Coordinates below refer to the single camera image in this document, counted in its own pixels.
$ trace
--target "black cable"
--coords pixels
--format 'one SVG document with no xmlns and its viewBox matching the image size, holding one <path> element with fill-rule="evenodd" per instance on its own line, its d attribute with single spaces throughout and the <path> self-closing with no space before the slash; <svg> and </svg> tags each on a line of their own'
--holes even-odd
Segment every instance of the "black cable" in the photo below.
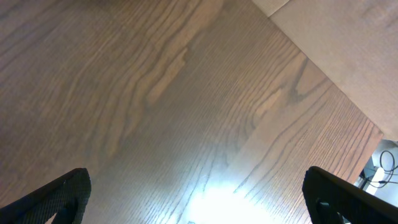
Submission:
<svg viewBox="0 0 398 224">
<path fill-rule="evenodd" d="M 392 157 L 392 168 L 391 168 L 391 170 L 385 170 L 384 167 L 383 167 L 383 164 L 382 164 L 382 162 L 381 162 L 382 156 L 383 156 L 383 154 L 384 154 L 385 152 L 388 152 L 388 153 L 391 155 L 391 157 Z M 398 168 L 398 166 L 396 166 L 396 160 L 395 160 L 395 158 L 394 158 L 394 155 L 392 155 L 391 152 L 389 152 L 389 151 L 387 151 L 387 150 L 381 152 L 381 154 L 380 154 L 380 167 L 383 168 L 384 171 L 386 171 L 386 172 L 391 172 L 391 173 L 389 173 L 390 177 L 388 178 L 388 180 L 386 179 L 386 180 L 376 181 L 376 182 L 378 182 L 378 183 L 380 183 L 380 184 L 383 184 L 383 186 L 376 187 L 376 186 L 374 186 L 374 185 L 372 185 L 372 184 L 369 183 L 370 186 L 375 187 L 375 188 L 383 188 L 383 187 L 385 187 L 388 183 L 390 183 L 390 180 L 391 180 L 392 176 L 394 175 L 394 170 L 396 170 L 396 169 Z"/>
<path fill-rule="evenodd" d="M 370 169 L 370 168 L 367 168 L 367 167 L 364 167 L 363 169 L 368 169 L 368 170 L 372 170 L 372 171 L 374 171 L 374 172 L 377 172 L 377 170 L 374 170 L 374 169 Z M 390 173 L 388 173 L 388 172 L 384 172 L 385 174 L 389 174 L 389 175 L 398 175 L 398 174 L 390 174 Z"/>
<path fill-rule="evenodd" d="M 393 166 L 392 166 L 392 169 L 391 169 L 391 170 L 385 170 L 384 167 L 383 167 L 383 164 L 382 164 L 382 162 L 381 162 L 381 159 L 382 159 L 383 154 L 384 154 L 385 152 L 388 152 L 388 153 L 391 155 L 391 157 L 392 157 Z M 381 168 L 384 169 L 384 171 L 390 172 L 390 171 L 396 170 L 396 169 L 398 168 L 398 165 L 395 166 L 395 161 L 396 161 L 396 160 L 395 160 L 395 158 L 394 158 L 394 155 L 393 155 L 390 151 L 384 150 L 384 151 L 381 152 L 381 154 L 380 154 L 380 166 L 381 166 Z"/>
<path fill-rule="evenodd" d="M 380 183 L 380 184 L 392 183 L 392 184 L 398 184 L 398 182 L 394 182 L 394 181 L 385 181 L 385 180 L 380 180 L 380 181 L 370 181 L 370 183 Z"/>
</svg>

